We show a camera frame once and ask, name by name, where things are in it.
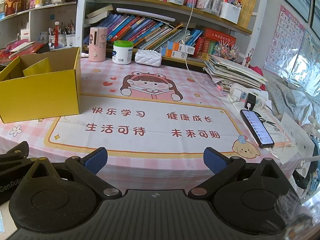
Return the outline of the alphabet wall poster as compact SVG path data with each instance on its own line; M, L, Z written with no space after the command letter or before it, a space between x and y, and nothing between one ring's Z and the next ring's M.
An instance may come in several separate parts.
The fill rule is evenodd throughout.
M274 75L288 79L304 33L305 28L299 20L288 9L281 6L264 68Z

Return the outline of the black smartphone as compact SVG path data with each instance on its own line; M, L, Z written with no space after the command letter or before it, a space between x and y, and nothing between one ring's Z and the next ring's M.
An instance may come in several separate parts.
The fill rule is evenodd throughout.
M274 146L274 141L255 111L242 109L240 115L260 148Z

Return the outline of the white orange box upper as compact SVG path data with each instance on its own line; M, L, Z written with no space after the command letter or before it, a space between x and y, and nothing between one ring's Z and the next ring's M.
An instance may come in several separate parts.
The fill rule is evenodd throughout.
M170 50L175 50L175 51L180 51L180 52L184 52L190 55L193 55L195 53L195 48L192 46L188 46L185 44L181 44L178 42L172 42L172 41L168 41L167 42L167 48Z

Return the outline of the row of leaning books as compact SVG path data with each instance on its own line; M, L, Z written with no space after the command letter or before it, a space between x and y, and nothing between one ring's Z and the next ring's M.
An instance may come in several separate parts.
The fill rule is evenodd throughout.
M113 44L115 41L129 41L137 49L157 52L168 48L170 42L184 43L186 46L195 47L196 42L203 34L200 29L174 26L156 18L113 14L108 11L85 19L85 24L90 27L107 28L106 40L109 44Z

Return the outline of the white orange box lower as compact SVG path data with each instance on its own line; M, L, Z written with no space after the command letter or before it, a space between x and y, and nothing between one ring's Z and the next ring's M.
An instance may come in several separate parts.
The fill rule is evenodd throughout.
M187 58L187 54L186 53L180 52L180 51L175 51L175 50L170 50L170 49L167 49L167 48L162 48L161 53L162 53L162 56L172 57L172 58L175 58L175 59L185 60Z

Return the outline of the white pen holder cups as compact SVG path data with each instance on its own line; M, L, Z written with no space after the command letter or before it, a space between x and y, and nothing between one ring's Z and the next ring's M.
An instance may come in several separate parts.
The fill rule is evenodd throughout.
M54 46L55 35L49 35L48 38L49 38L49 44L51 46ZM73 47L75 44L75 34L59 34L58 44L61 44L64 47Z

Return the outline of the white desk organizer box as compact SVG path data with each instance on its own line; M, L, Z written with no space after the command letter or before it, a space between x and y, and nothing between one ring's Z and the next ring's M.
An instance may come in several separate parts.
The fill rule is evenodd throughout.
M237 24L241 12L241 7L232 3L222 2L219 17Z

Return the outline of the pink checkered tablecloth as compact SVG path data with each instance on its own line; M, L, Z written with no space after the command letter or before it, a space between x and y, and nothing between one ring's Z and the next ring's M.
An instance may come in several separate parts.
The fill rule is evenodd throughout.
M133 73L161 74L175 84L181 100L173 100L172 93L161 99L121 93ZM256 145L238 112L201 73L82 59L79 110L1 123L1 152L26 141L32 157L60 162L104 147L108 161L99 175L122 190L189 189L211 175L203 162L205 148L240 156L239 137L246 139L248 162L272 155Z

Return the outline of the white jar green lid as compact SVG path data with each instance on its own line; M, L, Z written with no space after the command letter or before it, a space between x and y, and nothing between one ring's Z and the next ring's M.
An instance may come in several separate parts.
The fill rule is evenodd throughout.
M132 61L133 42L117 40L113 43L112 61L116 64L127 65Z

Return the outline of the white quilted purse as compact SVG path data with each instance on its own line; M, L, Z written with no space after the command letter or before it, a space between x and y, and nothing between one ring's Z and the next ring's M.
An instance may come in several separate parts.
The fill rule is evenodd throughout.
M153 67L159 67L162 62L162 55L154 50L139 49L135 53L135 63Z

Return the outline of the white orange box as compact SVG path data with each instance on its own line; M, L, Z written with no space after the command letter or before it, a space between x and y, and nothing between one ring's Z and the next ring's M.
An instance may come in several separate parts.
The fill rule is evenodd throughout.
M175 51L180 51L180 52L184 52L190 55L193 55L195 53L195 48L192 46L188 46L185 44L181 44L178 42L172 42L172 41L168 41L167 42L167 48L170 50L175 50Z
M170 50L170 49L167 49L167 48L162 48L161 53L162 53L162 56L172 57L172 58L175 58L175 59L185 60L187 58L187 54L186 53L180 52L180 51L175 51L175 50Z

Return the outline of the yellow cardboard box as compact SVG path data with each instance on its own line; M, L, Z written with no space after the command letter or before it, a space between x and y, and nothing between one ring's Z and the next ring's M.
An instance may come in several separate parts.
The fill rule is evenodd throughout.
M80 48L19 56L1 71L1 120L80 114L80 87Z

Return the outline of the red folder on keyboard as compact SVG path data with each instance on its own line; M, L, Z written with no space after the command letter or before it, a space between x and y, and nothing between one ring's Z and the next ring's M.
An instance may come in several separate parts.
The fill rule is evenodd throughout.
M37 54L48 52L49 47L47 43L43 42L29 42L21 40L9 43L5 48L1 49L1 64L9 64L16 57L28 54Z

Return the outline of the pink cylindrical humidifier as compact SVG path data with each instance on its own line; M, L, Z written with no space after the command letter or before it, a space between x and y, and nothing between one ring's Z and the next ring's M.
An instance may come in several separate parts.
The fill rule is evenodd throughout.
M89 34L88 59L92 62L102 62L106 59L106 27L91 27Z

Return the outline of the red book box set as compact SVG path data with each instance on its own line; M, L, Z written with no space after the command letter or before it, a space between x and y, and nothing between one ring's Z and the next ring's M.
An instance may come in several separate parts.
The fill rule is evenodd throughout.
M208 55L219 55L221 48L226 47L226 51L236 44L236 38L221 31L204 27L202 33L195 42L195 52L193 57L204 59Z

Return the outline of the white power strip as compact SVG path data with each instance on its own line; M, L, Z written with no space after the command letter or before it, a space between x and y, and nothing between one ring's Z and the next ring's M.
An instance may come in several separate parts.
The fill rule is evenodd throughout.
M238 83L229 87L229 93L234 101L249 102L253 108L262 109L268 101L268 93L260 89L246 88Z

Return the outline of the stack of papers and books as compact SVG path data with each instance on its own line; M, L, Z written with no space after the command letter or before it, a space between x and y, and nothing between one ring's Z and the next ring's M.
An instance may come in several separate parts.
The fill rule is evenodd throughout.
M251 68L209 55L203 68L220 90L228 92L232 85L239 84L245 88L265 90L267 79Z

